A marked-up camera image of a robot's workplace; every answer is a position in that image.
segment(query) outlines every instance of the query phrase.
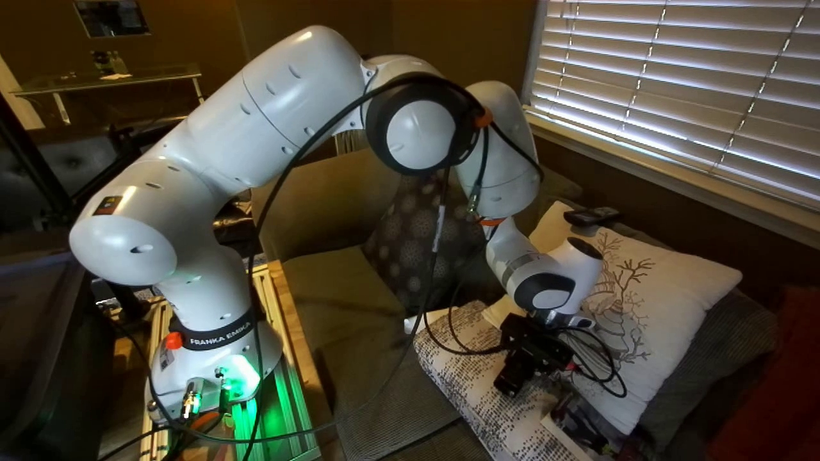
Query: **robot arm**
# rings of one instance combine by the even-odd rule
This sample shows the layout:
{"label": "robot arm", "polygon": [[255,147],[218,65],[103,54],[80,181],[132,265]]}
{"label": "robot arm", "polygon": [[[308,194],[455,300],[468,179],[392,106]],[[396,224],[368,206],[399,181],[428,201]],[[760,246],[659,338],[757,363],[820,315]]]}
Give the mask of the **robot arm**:
{"label": "robot arm", "polygon": [[210,222],[230,197],[276,179],[337,130],[367,130],[377,156],[405,173],[458,164],[473,209],[495,220],[487,255],[509,293],[528,310],[563,305],[573,315],[587,281],[563,263],[577,250],[537,255],[509,220],[537,191],[533,135],[515,91],[497,82],[461,90],[409,55],[362,60],[337,33],[305,28],[242,65],[104,185],[72,227],[72,250],[91,274],[153,284],[173,306],[182,346],[160,347],[150,363],[155,420],[185,414],[192,386],[218,393],[230,382],[227,397],[248,398],[274,368],[278,342],[269,328],[254,336],[259,318],[242,263],[218,246]]}

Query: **couch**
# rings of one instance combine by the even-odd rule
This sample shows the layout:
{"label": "couch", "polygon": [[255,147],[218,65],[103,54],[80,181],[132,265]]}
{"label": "couch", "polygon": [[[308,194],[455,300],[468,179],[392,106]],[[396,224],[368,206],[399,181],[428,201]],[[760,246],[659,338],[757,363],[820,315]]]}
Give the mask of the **couch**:
{"label": "couch", "polygon": [[[555,199],[581,199],[581,185],[552,170],[542,173],[537,199],[517,214],[522,232],[529,232]],[[429,368],[419,365],[408,336],[415,328],[408,318],[417,310],[502,300],[478,246],[465,237],[470,231],[464,227],[468,222],[464,197],[455,194],[458,186],[449,185],[449,177],[436,179],[436,185],[440,181],[449,194],[433,201],[454,199],[449,206],[455,232],[451,246],[455,246],[461,263],[429,265],[433,279],[437,272],[455,272],[458,279],[454,284],[451,274],[442,274],[442,281],[419,284],[424,296],[408,296],[401,281],[415,274],[396,265],[412,258],[408,247],[417,232],[415,222],[424,220],[424,214],[412,214],[417,213],[412,205],[429,186],[428,181],[388,170],[371,151],[353,151],[297,167],[267,214],[259,209],[269,199],[271,185],[251,191],[259,243],[269,258],[278,258],[283,265],[327,392],[337,434],[337,446],[324,446],[327,457],[490,457],[491,452],[446,397],[440,382],[429,379]],[[379,260],[379,250],[385,255],[386,246],[401,246],[388,247],[399,263],[385,265]],[[664,443],[649,443],[645,452],[651,456],[701,456],[706,437],[729,414],[729,398],[722,397],[750,386],[756,374],[748,368],[774,347],[769,310],[737,288],[729,288],[716,305],[704,315],[690,352],[631,433],[641,439],[642,433],[664,437]],[[720,347],[724,351],[722,363],[701,363],[701,355],[714,355]]]}

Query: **black camera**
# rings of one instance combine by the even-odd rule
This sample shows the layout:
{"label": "black camera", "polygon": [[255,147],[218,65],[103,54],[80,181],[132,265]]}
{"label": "black camera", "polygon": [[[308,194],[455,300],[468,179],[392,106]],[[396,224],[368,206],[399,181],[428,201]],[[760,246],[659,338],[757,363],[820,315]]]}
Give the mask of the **black camera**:
{"label": "black camera", "polygon": [[495,377],[495,389],[515,397],[535,374],[552,374],[572,361],[572,347],[558,338],[561,328],[537,318],[506,315],[502,346],[509,347],[504,368]]}

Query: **window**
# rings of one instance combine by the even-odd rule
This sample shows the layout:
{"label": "window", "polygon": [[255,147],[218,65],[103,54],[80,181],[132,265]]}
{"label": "window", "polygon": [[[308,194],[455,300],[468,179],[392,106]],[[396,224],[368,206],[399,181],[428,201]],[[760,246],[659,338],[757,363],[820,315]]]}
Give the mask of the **window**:
{"label": "window", "polygon": [[542,0],[537,19],[535,123],[820,209],[818,1]]}

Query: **table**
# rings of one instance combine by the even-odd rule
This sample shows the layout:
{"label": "table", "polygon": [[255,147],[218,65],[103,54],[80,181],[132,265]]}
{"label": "table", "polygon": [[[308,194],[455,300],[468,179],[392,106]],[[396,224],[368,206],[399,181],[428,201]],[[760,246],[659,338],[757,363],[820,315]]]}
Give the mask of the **table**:
{"label": "table", "polygon": [[[281,365],[271,377],[264,379],[264,401],[269,405],[264,421],[259,425],[255,437],[271,437],[278,433],[305,430],[303,434],[289,434],[274,443],[255,443],[251,457],[323,457],[323,446],[333,439],[330,427],[330,407],[324,401],[323,382],[318,377],[312,352],[305,342],[303,323],[295,310],[286,275],[278,260],[255,263],[254,265],[254,287],[264,305],[269,325],[276,329],[281,340]],[[150,323],[150,342],[163,338],[167,319],[171,310],[160,306]],[[245,439],[251,433],[251,420],[255,418],[254,401],[245,407],[232,407],[226,425],[215,427],[215,437],[239,437]],[[142,433],[148,433],[153,421],[142,414]],[[141,457],[163,457],[171,439],[168,433],[155,433],[141,443]],[[227,443],[195,443],[185,451],[187,461],[207,457],[207,461],[232,461],[242,457],[245,446]]]}
{"label": "table", "polygon": [[63,91],[91,91],[91,90],[112,90],[112,87],[132,87],[132,85],[160,85],[160,82],[192,82],[198,103],[201,103],[201,87],[200,87],[201,71],[198,63],[173,63],[173,65],[153,65],[153,69],[139,69],[131,73],[112,73],[112,76],[41,76],[22,82],[19,90],[14,90],[17,97],[39,97],[50,94],[59,117],[63,126],[72,126],[72,114],[62,99]]}

